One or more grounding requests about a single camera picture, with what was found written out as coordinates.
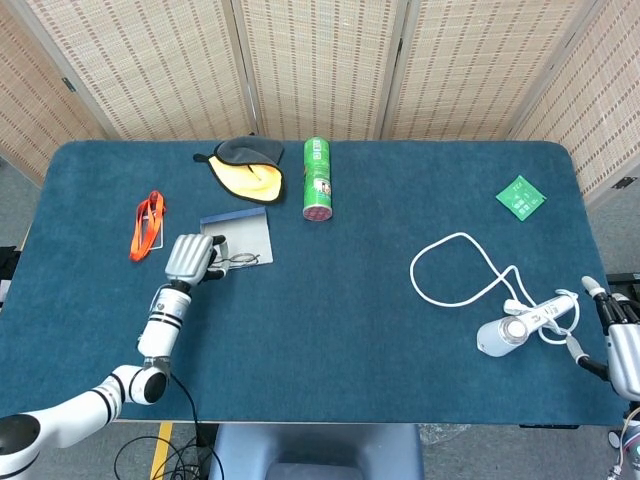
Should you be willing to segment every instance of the black cable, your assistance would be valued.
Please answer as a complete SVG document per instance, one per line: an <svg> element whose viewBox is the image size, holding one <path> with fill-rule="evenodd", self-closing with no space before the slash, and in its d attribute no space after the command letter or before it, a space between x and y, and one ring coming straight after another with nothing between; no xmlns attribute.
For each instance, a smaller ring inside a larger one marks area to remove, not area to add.
<svg viewBox="0 0 640 480"><path fill-rule="evenodd" d="M207 445L207 441L204 435L202 435L200 431L200 420L198 419L198 412L196 411L196 405L195 405L195 402L193 401L193 397L191 397L191 394L189 393L189 390L187 390L187 387L185 387L184 384L173 373L171 374L171 379L176 382L178 387L180 387L180 389L184 392L187 399L189 400L189 405L191 406L191 414L193 415L193 423L195 425L195 430L196 430L196 436L193 437L191 440L189 440L189 442L187 442L187 444L182 448L176 448L176 446L172 444L169 440L160 438L156 435L143 435L128 441L120 448L120 450L118 450L118 453L116 454L116 458L113 461L113 473L115 474L115 477L117 480L122 480L122 477L118 473L118 459L120 458L122 453L127 449L127 447L142 440L162 441L167 445L169 445L169 447L173 450L173 453L171 453L171 455L167 457L167 459L162 463L162 465L158 467L158 469L154 473L153 480L161 480L161 479L167 478L167 476L169 480L186 480L187 478L191 478L194 472L196 471L199 472L200 465L185 463L184 455L190 448L196 448L196 449L199 448L198 447L199 444ZM220 469L220 475L222 476L222 480L225 480L224 469L222 468L222 461L220 460L220 457L218 457L218 454L215 452L215 450L211 445L207 445L207 448L209 449L209 453L207 453L207 455L202 459L202 462L207 461L209 457L213 456L216 459L218 468ZM169 464L171 459L173 459L176 456L178 458L176 460L175 465L173 466L173 469L165 471L161 474L160 471L163 468L165 468ZM198 474L196 478L198 480L208 480L208 477L204 478L200 474Z"/></svg>

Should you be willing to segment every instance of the yellow floor line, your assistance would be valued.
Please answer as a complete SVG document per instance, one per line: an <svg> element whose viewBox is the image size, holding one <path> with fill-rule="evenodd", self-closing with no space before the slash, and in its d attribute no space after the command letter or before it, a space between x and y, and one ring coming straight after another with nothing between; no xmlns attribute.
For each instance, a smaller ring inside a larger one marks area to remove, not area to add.
<svg viewBox="0 0 640 480"><path fill-rule="evenodd" d="M158 431L158 437L167 442L171 441L171 430L173 429L173 423L162 422L160 424L160 430ZM167 453L169 452L169 444L158 440L156 442L156 453L153 455L153 463L151 464L151 473L149 479L153 480L162 478L164 476L164 462L167 461Z"/></svg>

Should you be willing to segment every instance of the white robotic arm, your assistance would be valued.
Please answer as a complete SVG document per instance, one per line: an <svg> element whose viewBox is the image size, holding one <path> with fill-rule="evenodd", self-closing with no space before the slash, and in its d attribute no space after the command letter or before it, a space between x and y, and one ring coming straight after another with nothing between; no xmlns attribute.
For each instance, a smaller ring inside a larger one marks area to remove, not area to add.
<svg viewBox="0 0 640 480"><path fill-rule="evenodd" d="M216 245L222 267L210 269ZM138 339L143 366L120 366L97 387L55 407L0 418L0 479L32 479L31 467L43 449L66 448L87 438L118 418L124 403L156 403L167 387L171 351L191 303L189 291L223 278L227 259L222 236L179 236L165 269L170 283L156 292Z"/></svg>

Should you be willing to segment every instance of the charging cable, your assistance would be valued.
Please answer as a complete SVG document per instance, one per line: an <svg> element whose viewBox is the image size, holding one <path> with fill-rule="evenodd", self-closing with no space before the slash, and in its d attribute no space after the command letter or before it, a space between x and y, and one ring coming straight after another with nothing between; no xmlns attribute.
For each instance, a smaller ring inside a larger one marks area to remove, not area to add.
<svg viewBox="0 0 640 480"><path fill-rule="evenodd" d="M482 258L484 258L487 265L489 265L489 268L491 269L491 271L496 275L496 279L493 280L491 283L489 283L486 287L484 287L478 293L468 298L467 300L463 300L460 302L453 302L453 303L441 302L429 297L426 293L424 293L420 289L420 287L418 287L418 283L416 282L416 278L414 274L414 269L418 260L420 260L420 258L422 258L422 256L425 253L457 237L466 238L467 240L469 240L469 242L471 242L471 244L474 247L476 247L476 249L482 255ZM516 295L515 289L507 280L506 277L511 272L514 272L516 280L518 282L518 287L520 289L520 292L522 293L524 298L531 304L530 307L520 302L520 300L518 299L518 295ZM441 240L438 240L437 242L427 245L422 250L420 250L418 254L415 257L413 257L413 260L411 260L411 265L409 266L409 276L411 277L411 284L413 285L413 288L416 291L416 293L420 295L422 299L425 300L426 302L429 302L432 305L436 305L438 307L458 308L458 307L465 307L467 305L471 305L473 302L475 302L476 300L484 296L486 293L491 291L493 288L495 288L495 286L498 285L499 283L504 284L504 286L507 287L507 289L509 290L509 293L511 294L511 299L507 300L504 304L504 310L506 313L510 315L520 315L525 312L529 312L533 310L537 306L536 302L534 302L533 299L531 298L531 295L529 295L527 290L524 288L524 284L522 283L522 278L520 277L520 271L518 270L518 267L516 267L515 265L509 265L502 272L499 272L496 266L493 264L493 262L489 258L489 256L487 255L487 252L484 251L484 249L480 246L480 244L471 235L465 232L453 233L451 235L444 237ZM567 295L571 299L574 307L573 321L571 322L571 325L568 328L563 328L563 327L560 327L558 325L558 322L556 322L553 318L547 315L543 315L542 318L546 320L546 323L542 326L542 328L538 329L538 335L544 342L548 344L564 345L567 343L566 338L562 340L553 340L546 336L543 329L551 330L556 335L570 337L571 332L573 332L576 329L576 327L578 326L578 323L580 322L580 305L576 300L577 294L564 289L558 289L556 290L556 293L558 295Z"/></svg>

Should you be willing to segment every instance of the orange lanyard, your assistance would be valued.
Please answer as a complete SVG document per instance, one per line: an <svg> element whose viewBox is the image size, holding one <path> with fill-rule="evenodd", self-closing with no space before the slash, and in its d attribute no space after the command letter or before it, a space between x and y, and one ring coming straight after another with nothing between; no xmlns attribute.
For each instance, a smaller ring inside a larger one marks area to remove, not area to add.
<svg viewBox="0 0 640 480"><path fill-rule="evenodd" d="M129 258L134 262L139 262L151 251L153 242L156 240L158 232L162 228L162 216L166 211L164 197L160 192L154 190L145 201L138 205L136 211L136 228L131 240L131 252ZM142 232L142 217L147 216L147 228L144 235Z"/></svg>

